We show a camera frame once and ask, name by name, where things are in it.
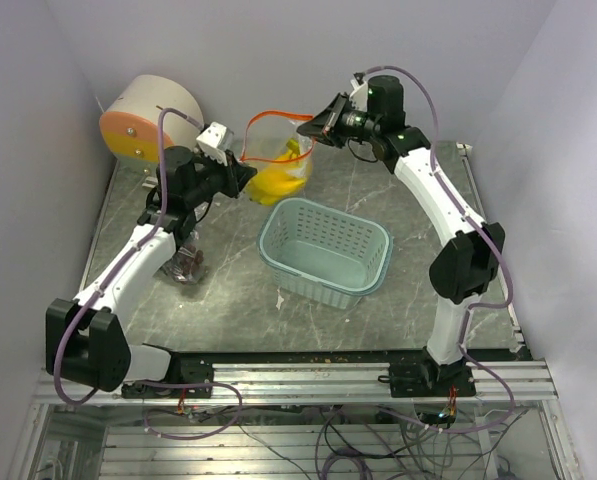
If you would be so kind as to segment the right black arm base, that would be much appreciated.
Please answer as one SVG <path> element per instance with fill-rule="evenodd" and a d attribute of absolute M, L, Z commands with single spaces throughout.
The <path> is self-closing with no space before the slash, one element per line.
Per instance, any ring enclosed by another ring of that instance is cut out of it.
<path fill-rule="evenodd" d="M 431 359 L 390 364 L 377 380 L 389 386 L 392 398 L 474 397 L 472 370 L 464 360 L 437 365 Z"/>

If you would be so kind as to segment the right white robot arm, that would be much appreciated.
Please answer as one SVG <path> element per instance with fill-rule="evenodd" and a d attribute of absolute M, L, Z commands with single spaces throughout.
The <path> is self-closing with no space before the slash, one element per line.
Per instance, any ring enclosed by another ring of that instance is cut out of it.
<path fill-rule="evenodd" d="M 441 250 L 429 267 L 438 296 L 436 317 L 425 350 L 431 364 L 418 373 L 428 394 L 443 394 L 454 383 L 451 366 L 464 359 L 468 309 L 479 302 L 498 273 L 503 227 L 488 223 L 461 196 L 442 170 L 432 144 L 406 121 L 405 89 L 391 75 L 356 75 L 349 93 L 339 93 L 319 114 L 300 125 L 299 135 L 343 148 L 368 143 L 422 207 Z"/>

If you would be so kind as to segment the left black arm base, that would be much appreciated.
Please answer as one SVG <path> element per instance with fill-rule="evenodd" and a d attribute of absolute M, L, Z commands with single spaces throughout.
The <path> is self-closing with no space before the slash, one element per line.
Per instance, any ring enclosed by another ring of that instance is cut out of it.
<path fill-rule="evenodd" d="M 168 384 L 168 387 L 155 387 L 140 382 L 125 383 L 121 388 L 123 399 L 153 400 L 179 398 L 182 393 L 192 399 L 208 399 L 212 393 L 210 383 L 214 380 L 214 369 L 211 364 L 192 353 L 175 353 L 170 361 L 163 379 L 157 383 Z M 171 384 L 201 384 L 183 390 L 173 388 Z"/>

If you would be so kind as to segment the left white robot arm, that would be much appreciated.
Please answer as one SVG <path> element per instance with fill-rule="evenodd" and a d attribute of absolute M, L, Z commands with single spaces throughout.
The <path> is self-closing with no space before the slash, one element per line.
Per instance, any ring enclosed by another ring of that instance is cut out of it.
<path fill-rule="evenodd" d="M 175 353 L 130 344 L 126 323 L 154 274 L 194 231 L 201 219 L 197 208 L 211 204 L 217 194 L 238 197 L 256 173 L 232 154 L 220 164 L 198 150 L 165 149 L 158 183 L 125 246 L 87 288 L 71 300 L 54 300 L 46 310 L 46 370 L 61 398 L 67 396 L 65 380 L 92 392 L 142 381 L 160 397 L 180 389 L 182 373 L 172 366 Z"/>

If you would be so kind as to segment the light blue plastic basket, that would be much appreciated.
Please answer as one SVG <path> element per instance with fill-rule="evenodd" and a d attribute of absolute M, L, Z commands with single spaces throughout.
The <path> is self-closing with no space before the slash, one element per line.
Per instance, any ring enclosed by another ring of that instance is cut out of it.
<path fill-rule="evenodd" d="M 393 238 L 375 221 L 296 197 L 272 208 L 257 247 L 278 287 L 348 309 L 382 286 Z"/>

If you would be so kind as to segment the clear zip bag orange zipper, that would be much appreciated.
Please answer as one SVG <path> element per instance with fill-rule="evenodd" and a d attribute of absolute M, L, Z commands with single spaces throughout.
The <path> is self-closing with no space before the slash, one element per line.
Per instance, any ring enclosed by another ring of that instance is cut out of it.
<path fill-rule="evenodd" d="M 204 252 L 198 246 L 199 223 L 202 222 L 213 201 L 202 203 L 188 214 L 168 216 L 165 229 L 175 240 L 175 253 L 160 267 L 160 271 L 171 281 L 179 284 L 196 284 L 205 275 Z"/>

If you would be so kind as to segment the red grape bunch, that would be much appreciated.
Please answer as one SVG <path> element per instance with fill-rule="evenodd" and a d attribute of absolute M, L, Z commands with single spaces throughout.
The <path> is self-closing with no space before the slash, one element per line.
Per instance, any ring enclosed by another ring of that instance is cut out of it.
<path fill-rule="evenodd" d="M 183 247 L 161 269 L 177 283 L 198 283 L 205 274 L 204 252 L 194 246 Z"/>

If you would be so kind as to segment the yellow banana bunch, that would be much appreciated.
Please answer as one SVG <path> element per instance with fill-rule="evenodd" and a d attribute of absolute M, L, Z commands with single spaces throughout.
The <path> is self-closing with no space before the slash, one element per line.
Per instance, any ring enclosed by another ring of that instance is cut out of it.
<path fill-rule="evenodd" d="M 296 139 L 287 141 L 281 154 L 258 171 L 247 183 L 249 199 L 264 206 L 299 193 L 312 173 L 311 153 L 304 150 Z"/>

